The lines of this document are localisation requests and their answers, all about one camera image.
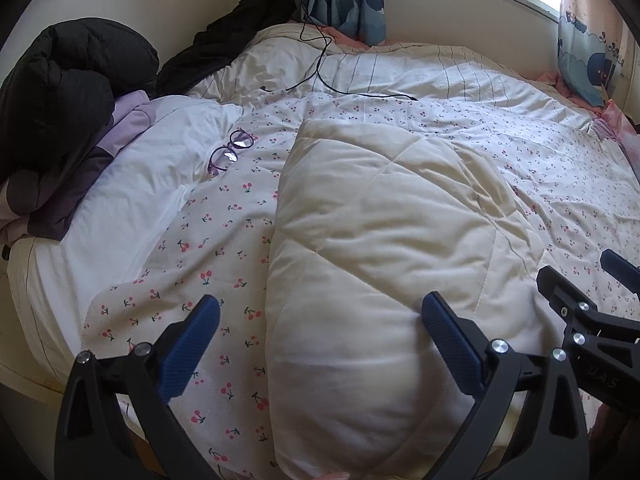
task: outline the white pillow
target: white pillow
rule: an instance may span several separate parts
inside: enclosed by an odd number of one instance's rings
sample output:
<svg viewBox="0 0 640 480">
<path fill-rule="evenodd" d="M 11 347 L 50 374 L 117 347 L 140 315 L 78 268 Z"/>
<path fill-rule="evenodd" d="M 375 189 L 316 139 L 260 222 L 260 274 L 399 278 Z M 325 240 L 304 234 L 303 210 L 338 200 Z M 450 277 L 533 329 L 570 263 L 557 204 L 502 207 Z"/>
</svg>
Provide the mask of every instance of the white pillow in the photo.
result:
<svg viewBox="0 0 640 480">
<path fill-rule="evenodd" d="M 428 292 L 519 351 L 561 342 L 535 282 L 554 261 L 511 189 L 464 146 L 309 121 L 280 177 L 275 224 L 266 358 L 276 457 L 293 479 L 420 479 L 446 447 L 473 401 L 422 326 Z"/>
<path fill-rule="evenodd" d="M 81 350 L 91 300 L 139 275 L 242 113 L 237 105 L 186 96 L 152 103 L 156 122 L 104 170 L 64 239 L 24 238 L 12 247 L 8 273 L 25 336 L 38 362 L 63 383 Z"/>
</svg>

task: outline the cherry print bed sheet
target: cherry print bed sheet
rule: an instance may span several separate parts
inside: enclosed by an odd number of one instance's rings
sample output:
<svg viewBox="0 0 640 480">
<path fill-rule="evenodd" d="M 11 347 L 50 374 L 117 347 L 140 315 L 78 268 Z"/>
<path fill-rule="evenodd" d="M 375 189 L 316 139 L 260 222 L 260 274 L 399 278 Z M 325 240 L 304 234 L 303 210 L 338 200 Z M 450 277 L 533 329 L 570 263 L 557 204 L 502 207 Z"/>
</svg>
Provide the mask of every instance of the cherry print bed sheet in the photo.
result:
<svg viewBox="0 0 640 480">
<path fill-rule="evenodd" d="M 604 312 L 639 317 L 636 298 L 598 260 L 605 248 L 637 260 L 640 186 L 619 147 L 590 131 L 588 113 L 550 88 L 449 47 L 378 48 L 367 54 L 374 60 L 332 45 L 323 64 L 326 80 L 342 81 L 348 72 L 351 91 L 393 89 L 418 102 L 335 96 L 313 79 L 289 93 L 262 90 L 278 80 L 280 88 L 293 84 L 315 65 L 318 48 L 292 39 L 291 27 L 261 33 L 232 65 L 194 88 L 194 94 L 241 105 L 236 127 L 257 140 L 230 171 L 193 191 L 137 280 L 95 298 L 83 334 L 84 346 L 99 356 L 122 354 L 155 340 L 202 294 L 215 295 L 222 303 L 220 330 L 171 407 L 214 468 L 260 479 L 283 477 L 271 443 L 263 312 L 278 177 L 303 120 L 392 124 L 484 153 L 562 273 Z M 583 400 L 591 424 L 597 403 Z"/>
</svg>

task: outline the eyeglasses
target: eyeglasses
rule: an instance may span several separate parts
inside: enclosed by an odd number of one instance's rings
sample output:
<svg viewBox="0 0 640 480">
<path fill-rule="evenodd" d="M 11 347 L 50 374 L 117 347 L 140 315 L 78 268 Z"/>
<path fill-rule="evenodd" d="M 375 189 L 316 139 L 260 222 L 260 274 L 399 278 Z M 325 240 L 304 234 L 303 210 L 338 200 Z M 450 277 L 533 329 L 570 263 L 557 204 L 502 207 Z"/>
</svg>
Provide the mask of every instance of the eyeglasses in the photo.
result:
<svg viewBox="0 0 640 480">
<path fill-rule="evenodd" d="M 207 172 L 211 176 L 217 176 L 222 171 L 229 169 L 232 162 L 238 160 L 236 150 L 246 150 L 254 145 L 255 139 L 242 128 L 238 128 L 229 135 L 229 142 L 224 146 L 216 148 L 211 157 L 209 157 L 209 165 Z"/>
</svg>

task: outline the black jacket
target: black jacket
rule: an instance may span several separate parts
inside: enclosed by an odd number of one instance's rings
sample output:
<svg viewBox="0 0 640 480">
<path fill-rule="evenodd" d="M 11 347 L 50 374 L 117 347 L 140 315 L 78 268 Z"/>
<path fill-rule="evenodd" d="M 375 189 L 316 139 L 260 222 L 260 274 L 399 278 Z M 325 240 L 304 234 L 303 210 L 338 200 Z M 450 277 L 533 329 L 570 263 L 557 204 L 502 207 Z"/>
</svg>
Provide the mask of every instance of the black jacket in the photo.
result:
<svg viewBox="0 0 640 480">
<path fill-rule="evenodd" d="M 232 12 L 196 34 L 193 45 L 164 64 L 158 74 L 158 95 L 186 92 L 230 64 L 256 32 L 286 23 L 295 10 L 293 0 L 241 0 Z"/>
<path fill-rule="evenodd" d="M 158 54 L 135 30 L 81 18 L 43 30 L 0 88 L 0 184 L 58 167 L 110 120 L 114 100 L 154 94 Z"/>
</svg>

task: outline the pink fabric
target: pink fabric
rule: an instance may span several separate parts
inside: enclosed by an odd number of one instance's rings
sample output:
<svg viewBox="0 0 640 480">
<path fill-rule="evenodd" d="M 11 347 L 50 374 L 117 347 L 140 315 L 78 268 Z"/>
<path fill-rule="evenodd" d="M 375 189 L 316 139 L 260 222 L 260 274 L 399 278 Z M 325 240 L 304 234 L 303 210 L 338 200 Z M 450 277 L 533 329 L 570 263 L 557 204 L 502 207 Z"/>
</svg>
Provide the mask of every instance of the pink fabric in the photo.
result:
<svg viewBox="0 0 640 480">
<path fill-rule="evenodd" d="M 556 90 L 558 90 L 558 93 L 562 97 L 569 99 L 569 101 L 571 101 L 574 105 L 579 106 L 580 108 L 584 108 L 585 110 L 588 110 L 598 116 L 604 110 L 604 108 L 600 106 L 591 106 L 587 101 L 574 94 L 566 85 L 564 79 L 562 79 L 562 76 L 557 72 L 545 72 L 538 79 L 536 79 L 536 81 L 553 86 Z"/>
<path fill-rule="evenodd" d="M 352 40 L 349 36 L 345 36 L 336 28 L 320 27 L 320 30 L 322 30 L 323 34 L 326 34 L 334 38 L 335 43 L 337 43 L 338 45 L 346 45 L 352 48 L 361 48 L 363 50 L 369 49 L 369 45 L 367 45 L 366 43 L 362 43 L 361 41 L 357 41 L 357 40 Z"/>
<path fill-rule="evenodd" d="M 602 120 L 613 132 L 614 138 L 625 152 L 631 169 L 634 170 L 636 178 L 640 182 L 640 136 L 636 129 L 613 99 L 609 101 L 607 108 L 603 111 Z"/>
</svg>

